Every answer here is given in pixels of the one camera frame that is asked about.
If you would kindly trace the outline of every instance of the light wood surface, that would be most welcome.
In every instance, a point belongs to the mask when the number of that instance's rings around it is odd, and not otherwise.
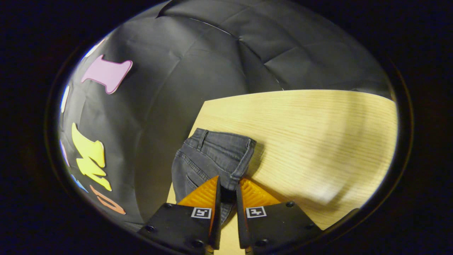
[[[190,135],[196,128],[255,139],[250,179],[326,229],[378,188],[394,154],[397,115],[393,101],[373,94],[291,90],[206,101]],[[168,202],[175,203],[173,186]],[[234,216],[215,254],[243,253]]]

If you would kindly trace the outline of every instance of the denim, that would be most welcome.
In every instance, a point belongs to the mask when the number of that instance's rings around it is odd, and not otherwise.
[[[221,190],[221,222],[228,218],[235,205],[239,180],[246,174],[256,141],[242,135],[211,132],[197,128],[176,152],[172,165],[172,181],[179,203],[207,180],[219,176]]]

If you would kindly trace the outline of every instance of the screw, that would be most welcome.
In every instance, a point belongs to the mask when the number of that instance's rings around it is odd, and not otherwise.
[[[156,228],[153,227],[153,226],[146,226],[145,229],[146,229],[146,231],[148,231],[148,232],[153,232],[153,231],[156,230]]]
[[[194,248],[201,248],[204,246],[204,243],[201,240],[194,240],[192,241],[192,246]]]
[[[259,240],[259,241],[257,241],[257,242],[255,243],[255,246],[263,247],[263,246],[265,246],[267,243],[269,243],[269,240],[267,240],[267,239],[261,239],[261,240]]]

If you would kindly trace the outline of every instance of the yellow letter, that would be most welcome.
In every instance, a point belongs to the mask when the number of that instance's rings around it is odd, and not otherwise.
[[[91,185],[90,185],[90,188],[91,188],[91,190],[94,192],[94,194],[98,195],[97,198],[99,199],[99,201],[101,202],[101,204],[103,204],[103,205],[107,206],[108,208],[110,208],[110,209],[116,211],[117,213],[126,214],[126,212],[124,211],[124,209],[123,209],[120,205],[118,205],[117,203],[115,203],[112,199],[110,199],[110,198],[104,196],[104,195],[101,194],[99,191],[95,190],[95,189],[93,188],[93,186],[91,186]]]
[[[84,137],[76,127],[76,124],[72,124],[72,141],[83,158],[77,159],[77,165],[83,175],[86,175],[101,184],[108,191],[112,191],[110,183],[106,178],[100,178],[98,176],[106,176],[106,173],[100,168],[105,167],[106,162],[104,161],[104,146],[102,142],[92,142],[88,138]]]

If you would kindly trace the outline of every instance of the wood grain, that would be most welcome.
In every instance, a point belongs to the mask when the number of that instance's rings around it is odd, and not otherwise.
[[[206,101],[190,135],[196,128],[255,139],[247,175],[326,229],[381,183],[395,150],[397,115],[393,101],[373,94],[291,90]],[[168,202],[175,202],[173,186]],[[234,217],[216,254],[237,253],[243,251]]]

